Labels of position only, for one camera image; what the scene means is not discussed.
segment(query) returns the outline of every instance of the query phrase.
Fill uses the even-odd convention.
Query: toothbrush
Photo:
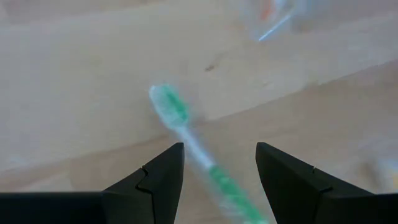
[[[240,187],[215,162],[193,134],[189,127],[188,107],[180,99],[177,91],[170,85],[152,86],[149,90],[149,96],[162,122],[177,134],[178,138],[184,143],[188,156],[209,178],[221,198],[226,200],[228,207],[233,209],[233,214],[239,217],[239,221],[243,224],[268,224],[269,222],[261,216],[258,209],[248,200]]]

